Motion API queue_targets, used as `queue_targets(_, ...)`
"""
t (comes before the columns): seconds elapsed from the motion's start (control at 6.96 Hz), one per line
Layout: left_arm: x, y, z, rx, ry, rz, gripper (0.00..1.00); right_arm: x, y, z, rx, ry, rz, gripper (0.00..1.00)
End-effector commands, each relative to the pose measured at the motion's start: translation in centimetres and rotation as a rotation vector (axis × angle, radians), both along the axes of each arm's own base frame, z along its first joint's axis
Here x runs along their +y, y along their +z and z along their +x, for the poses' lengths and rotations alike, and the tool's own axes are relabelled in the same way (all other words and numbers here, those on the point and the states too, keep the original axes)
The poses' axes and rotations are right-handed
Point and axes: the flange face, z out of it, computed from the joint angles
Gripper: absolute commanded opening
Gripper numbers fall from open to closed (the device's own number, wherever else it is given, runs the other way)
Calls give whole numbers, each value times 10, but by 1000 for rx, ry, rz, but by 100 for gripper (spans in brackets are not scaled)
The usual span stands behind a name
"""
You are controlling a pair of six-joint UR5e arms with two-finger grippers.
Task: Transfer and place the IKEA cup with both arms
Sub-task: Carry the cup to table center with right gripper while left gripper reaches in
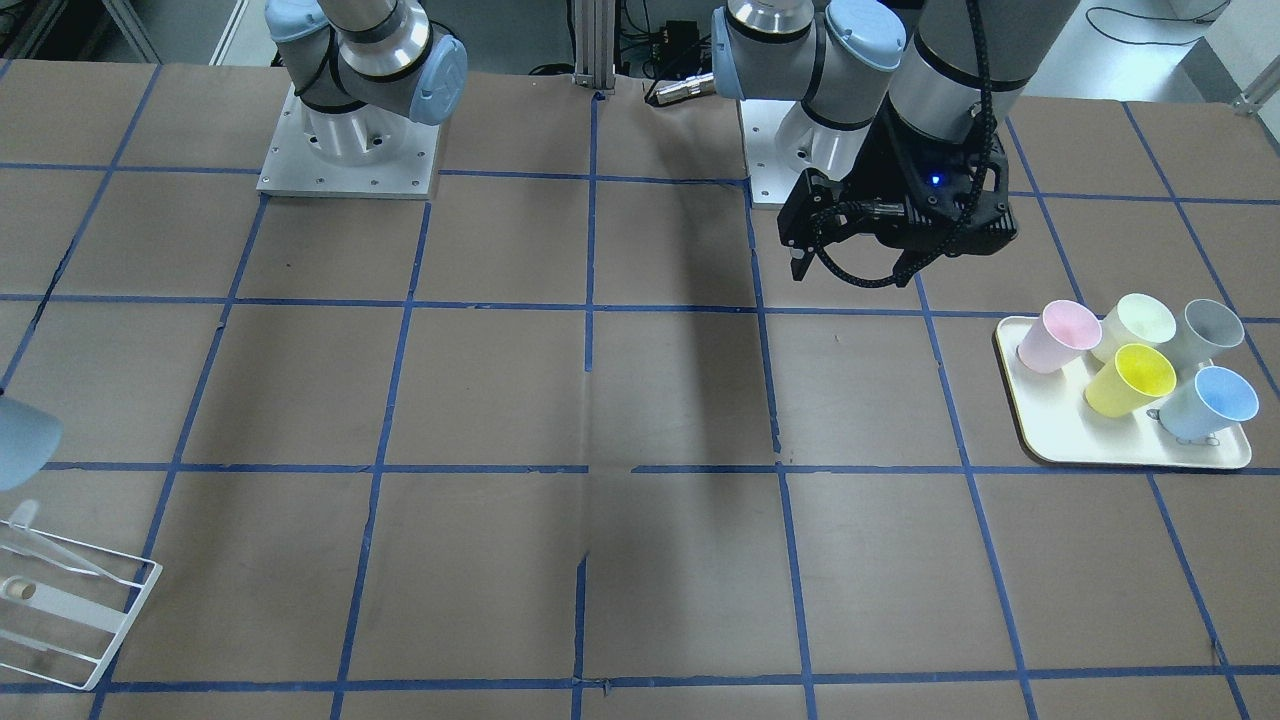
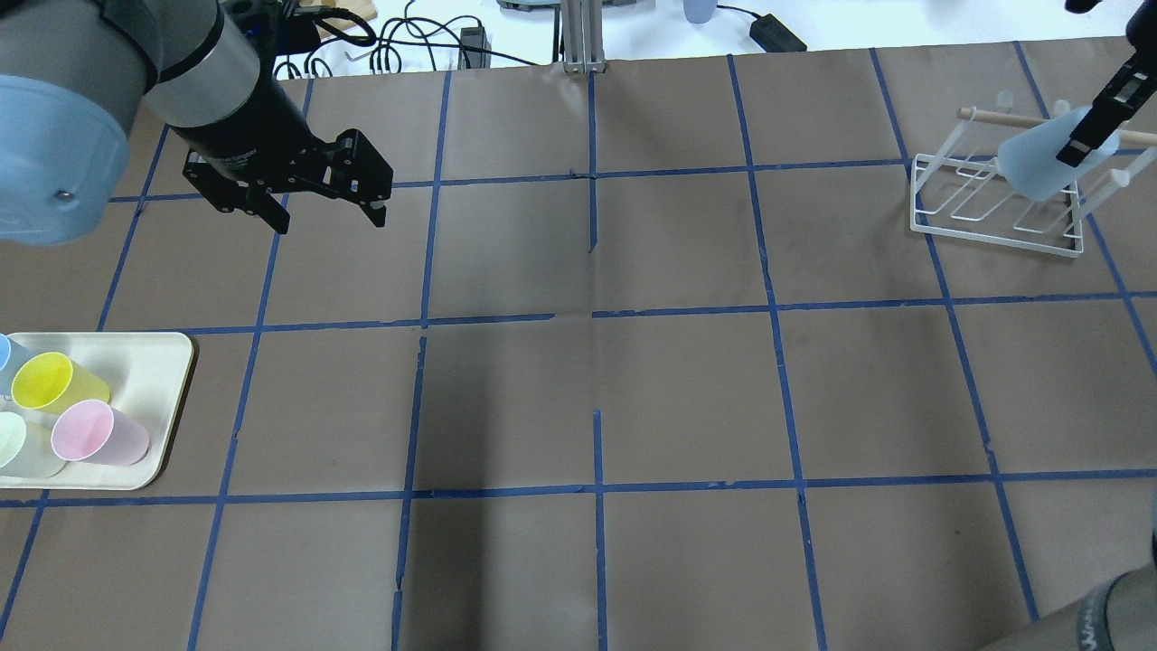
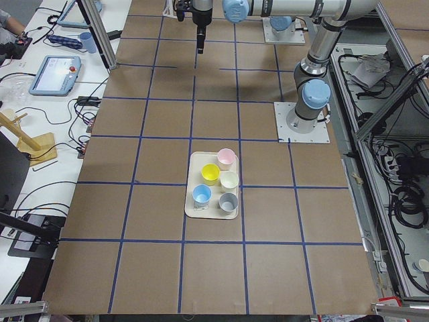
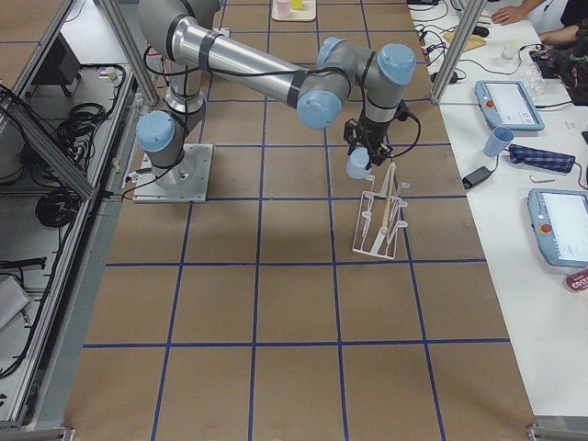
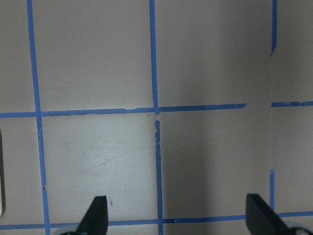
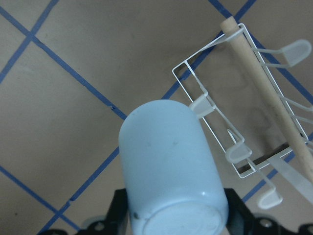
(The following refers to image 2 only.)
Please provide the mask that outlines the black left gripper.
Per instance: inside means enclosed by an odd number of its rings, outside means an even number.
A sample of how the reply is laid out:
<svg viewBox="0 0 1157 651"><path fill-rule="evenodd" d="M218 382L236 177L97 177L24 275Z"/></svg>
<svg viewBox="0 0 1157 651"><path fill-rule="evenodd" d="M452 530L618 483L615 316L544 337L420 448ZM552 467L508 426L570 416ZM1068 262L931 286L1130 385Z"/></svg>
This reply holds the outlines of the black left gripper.
<svg viewBox="0 0 1157 651"><path fill-rule="evenodd" d="M344 130L333 143L317 139L295 151L278 151L261 161L257 154L244 154L239 161L248 165L243 172L224 173L208 156L191 149L184 177L216 210L244 210L278 235L288 234L292 217L272 194L295 191L355 204L373 227L385 227L393 168L360 130Z"/></svg>

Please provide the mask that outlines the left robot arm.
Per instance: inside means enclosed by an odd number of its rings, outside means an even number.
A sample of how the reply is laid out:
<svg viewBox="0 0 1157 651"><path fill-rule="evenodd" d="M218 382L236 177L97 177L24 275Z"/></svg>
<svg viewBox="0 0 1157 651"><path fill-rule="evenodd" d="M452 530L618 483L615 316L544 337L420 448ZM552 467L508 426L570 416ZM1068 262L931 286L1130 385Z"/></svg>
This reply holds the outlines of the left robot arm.
<svg viewBox="0 0 1157 651"><path fill-rule="evenodd" d="M277 234L282 193L359 206L386 222L393 170L359 130L327 141L277 83L277 56L316 46L351 12L297 1L5 1L3 241L57 246L91 234L127 171L141 108L189 148L183 173L215 210Z"/></svg>

